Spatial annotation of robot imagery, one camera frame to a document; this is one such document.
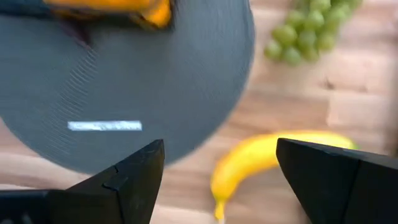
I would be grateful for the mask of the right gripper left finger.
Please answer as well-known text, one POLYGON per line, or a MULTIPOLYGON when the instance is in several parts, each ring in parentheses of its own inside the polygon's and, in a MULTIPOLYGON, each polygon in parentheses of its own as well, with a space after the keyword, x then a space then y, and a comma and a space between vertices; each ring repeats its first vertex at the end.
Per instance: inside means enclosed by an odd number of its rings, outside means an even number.
POLYGON ((164 160, 164 142, 157 139, 100 173, 52 192, 51 222, 149 223, 164 160))

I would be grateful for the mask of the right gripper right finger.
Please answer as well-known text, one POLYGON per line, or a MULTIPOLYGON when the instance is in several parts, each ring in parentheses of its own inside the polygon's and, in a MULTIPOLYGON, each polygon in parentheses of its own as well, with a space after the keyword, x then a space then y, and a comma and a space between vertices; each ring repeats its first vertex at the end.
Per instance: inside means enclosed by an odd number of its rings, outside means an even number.
POLYGON ((313 224, 397 224, 397 159, 280 138, 277 160, 313 224))

